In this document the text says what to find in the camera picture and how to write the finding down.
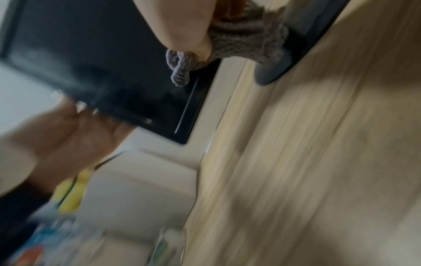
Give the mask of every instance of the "slipper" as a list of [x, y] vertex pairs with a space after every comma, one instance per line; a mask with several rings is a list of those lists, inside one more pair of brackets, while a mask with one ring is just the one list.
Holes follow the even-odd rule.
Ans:
[[254, 78], [259, 85], [268, 85], [293, 68], [329, 30], [350, 0], [329, 0], [324, 10], [317, 16], [310, 30], [302, 35], [292, 27], [282, 46], [284, 56], [276, 63], [258, 64]]

